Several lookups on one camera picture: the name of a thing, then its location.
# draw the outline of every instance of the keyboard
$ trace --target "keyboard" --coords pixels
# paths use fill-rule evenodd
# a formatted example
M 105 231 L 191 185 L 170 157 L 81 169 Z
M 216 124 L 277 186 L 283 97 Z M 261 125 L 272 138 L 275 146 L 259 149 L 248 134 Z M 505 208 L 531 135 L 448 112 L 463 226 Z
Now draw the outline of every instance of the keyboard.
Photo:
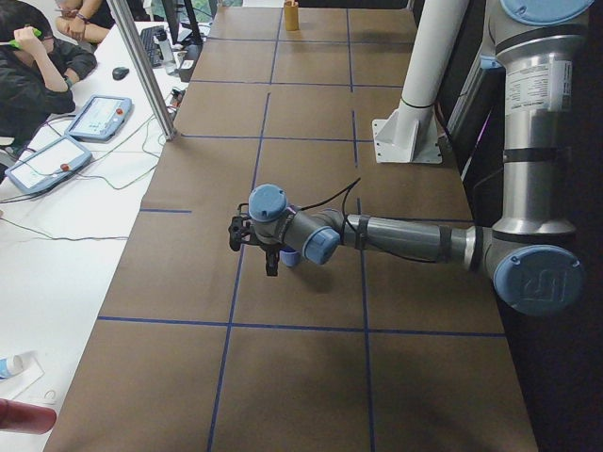
M 144 47 L 151 66 L 157 68 L 161 66 L 161 52 L 159 46 L 155 44 L 154 35 L 156 30 L 163 30 L 163 26 L 157 25 L 151 28 L 144 28 L 140 31 L 140 40 L 142 40 L 142 46 Z

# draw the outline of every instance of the wristwatch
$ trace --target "wristwatch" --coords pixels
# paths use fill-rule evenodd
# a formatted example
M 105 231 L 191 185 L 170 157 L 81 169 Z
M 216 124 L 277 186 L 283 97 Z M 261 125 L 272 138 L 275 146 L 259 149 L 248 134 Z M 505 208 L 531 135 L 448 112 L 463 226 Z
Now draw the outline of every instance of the wristwatch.
M 75 17 L 77 17 L 78 19 L 81 19 L 82 21 L 84 21 L 84 24 L 89 24 L 90 23 L 90 19 L 88 17 L 86 17 L 84 14 L 82 14 L 81 12 L 77 12 L 75 14 Z

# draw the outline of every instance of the black hair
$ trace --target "black hair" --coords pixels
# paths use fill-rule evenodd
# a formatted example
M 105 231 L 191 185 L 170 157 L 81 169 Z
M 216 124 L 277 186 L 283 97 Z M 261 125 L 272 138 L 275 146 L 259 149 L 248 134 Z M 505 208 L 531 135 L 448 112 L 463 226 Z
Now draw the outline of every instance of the black hair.
M 14 40 L 14 31 L 26 26 L 38 28 L 41 39 L 53 36 L 48 19 L 39 9 L 19 0 L 0 0 L 0 41 Z

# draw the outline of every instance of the white bottle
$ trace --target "white bottle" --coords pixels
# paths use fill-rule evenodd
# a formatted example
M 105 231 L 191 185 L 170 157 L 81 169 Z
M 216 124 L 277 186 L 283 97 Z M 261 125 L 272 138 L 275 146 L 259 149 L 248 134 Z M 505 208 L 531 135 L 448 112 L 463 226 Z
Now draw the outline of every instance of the white bottle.
M 166 30 L 157 30 L 155 32 L 155 39 L 159 43 L 159 50 L 161 50 L 161 58 L 163 60 L 163 67 L 166 70 L 166 73 L 172 75 L 177 72 L 176 68 L 176 60 L 173 56 L 173 51 L 171 50 L 171 44 L 168 40 L 168 34 Z
M 0 360 L 0 380 L 9 379 L 23 372 L 23 361 L 19 356 L 9 356 Z

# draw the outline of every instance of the green pen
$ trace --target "green pen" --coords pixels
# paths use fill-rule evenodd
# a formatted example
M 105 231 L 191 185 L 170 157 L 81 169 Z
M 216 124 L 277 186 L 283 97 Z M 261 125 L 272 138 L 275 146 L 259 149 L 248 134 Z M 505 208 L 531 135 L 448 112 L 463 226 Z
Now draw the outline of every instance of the green pen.
M 39 38 L 41 36 L 41 31 L 39 31 L 38 28 L 34 28 L 34 36 Z M 11 47 L 14 47 L 15 49 L 19 48 L 19 42 L 17 42 L 17 40 L 10 40 L 8 42 L 0 42 L 0 45 L 10 45 Z

